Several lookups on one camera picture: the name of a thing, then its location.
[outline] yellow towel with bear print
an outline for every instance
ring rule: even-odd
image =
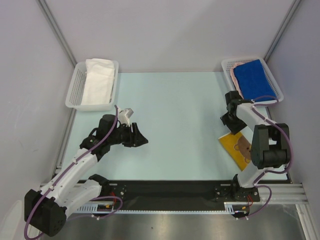
[[[238,167],[243,171],[251,161],[251,144],[238,132],[236,135],[228,133],[219,138],[219,142],[224,149],[230,154]]]

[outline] plastic basket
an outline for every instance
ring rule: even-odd
[[[238,57],[238,58],[230,58],[230,59],[225,59],[221,62],[222,65],[222,69],[224,71],[224,75],[225,75],[225,80],[227,82],[227,85],[229,87],[229,89],[231,91],[236,90],[234,82],[232,81],[232,78],[230,76],[230,69],[236,64],[236,63],[248,63],[254,60],[259,59],[263,70],[264,70],[264,74],[266,79],[269,82],[270,87],[272,88],[272,90],[274,91],[276,97],[278,98],[279,102],[281,102],[284,99],[284,95],[282,93],[282,91],[280,90],[279,85],[277,84],[274,76],[272,75],[270,69],[268,68],[266,62],[261,58],[261,57],[256,57],[256,56],[252,56],[252,57]],[[261,101],[259,103],[261,104],[272,104],[275,103],[276,100],[270,100],[270,101]]]
[[[82,96],[84,94],[85,83],[87,78],[86,62],[79,62],[75,68],[66,95],[65,105],[68,108],[75,108],[78,111],[109,111],[113,108],[118,80],[119,63],[113,61],[114,64],[114,81],[111,92],[110,102],[100,105],[81,105]]]

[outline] folded white cloth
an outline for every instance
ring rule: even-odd
[[[115,65],[111,60],[87,59],[86,80],[81,105],[108,104],[115,80]]]

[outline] gray wall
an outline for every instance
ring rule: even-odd
[[[122,72],[220,71],[264,57],[293,0],[48,0],[78,62]]]
[[[271,109],[290,127],[295,162],[291,175],[302,182],[320,224],[320,1],[306,0],[268,65],[284,100]]]
[[[2,221],[14,202],[50,178],[70,114],[64,101],[73,67],[35,0],[2,0],[0,31]],[[24,221],[17,220],[21,240]],[[0,225],[1,239],[8,230]]]

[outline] white table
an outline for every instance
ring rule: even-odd
[[[133,109],[130,120],[149,143],[112,146],[82,179],[99,174],[109,180],[231,180],[240,169],[218,141],[229,132],[220,120],[228,91],[222,72],[120,73],[115,102]],[[76,113],[62,168],[104,114],[115,110]],[[248,127],[242,133],[252,140]],[[285,174],[264,177],[286,179]]]

